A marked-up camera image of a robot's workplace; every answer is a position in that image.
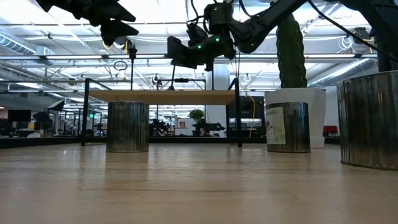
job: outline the paper label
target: paper label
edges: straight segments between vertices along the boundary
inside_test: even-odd
[[[286,144],[284,108],[266,110],[267,144]]]

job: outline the white planter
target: white planter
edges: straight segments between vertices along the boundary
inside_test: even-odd
[[[317,88],[285,88],[266,94],[266,104],[308,103],[311,148],[325,144],[323,124],[326,112],[326,92]]]

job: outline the cactus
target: cactus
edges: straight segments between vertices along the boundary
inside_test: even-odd
[[[303,34],[293,15],[279,24],[276,36],[280,87],[307,87]]]

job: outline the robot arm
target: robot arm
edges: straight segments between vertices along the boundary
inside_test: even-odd
[[[279,0],[270,8],[241,23],[229,24],[238,49],[243,53],[255,51],[267,34],[306,0]],[[398,6],[393,0],[340,0],[350,9],[359,11],[376,31],[378,38],[398,58]]]
[[[274,27],[305,2],[307,0],[279,0],[271,4],[270,8],[251,16],[244,22],[233,19],[231,3],[224,1],[209,4],[203,16],[205,21],[208,21],[209,28],[205,23],[203,26],[207,33],[220,35],[223,38],[218,39],[219,43],[211,41],[211,37],[196,40],[196,45],[186,47],[176,41],[175,37],[170,37],[174,44],[170,44],[171,41],[168,41],[168,56],[173,59],[172,64],[190,68],[196,68],[204,61],[211,62],[220,55],[228,55],[228,58],[231,59],[231,52],[234,50],[233,45],[230,44],[232,40],[228,40],[229,33],[234,38],[233,44],[241,52],[250,54],[261,45]],[[378,39],[389,46],[392,56],[398,58],[398,6],[393,0],[340,0],[340,2],[348,8],[359,11],[376,31]],[[212,47],[206,48],[206,44],[203,44],[204,41],[211,43]],[[215,50],[214,46],[217,44],[222,47]]]
[[[36,0],[45,12],[56,6],[72,13],[76,19],[85,18],[92,26],[101,26],[101,37],[108,46],[112,45],[117,37],[138,34],[138,30],[122,22],[134,22],[136,18],[118,1]]]

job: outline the potted plant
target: potted plant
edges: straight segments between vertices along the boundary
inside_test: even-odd
[[[193,119],[197,124],[195,127],[196,131],[193,133],[194,136],[200,136],[200,123],[204,115],[204,112],[200,109],[191,110],[191,112],[189,112],[188,117]]]
[[[308,103],[311,147],[323,147],[326,93],[318,88],[307,88],[303,35],[293,15],[278,25],[277,54],[280,89],[266,94],[266,104]]]

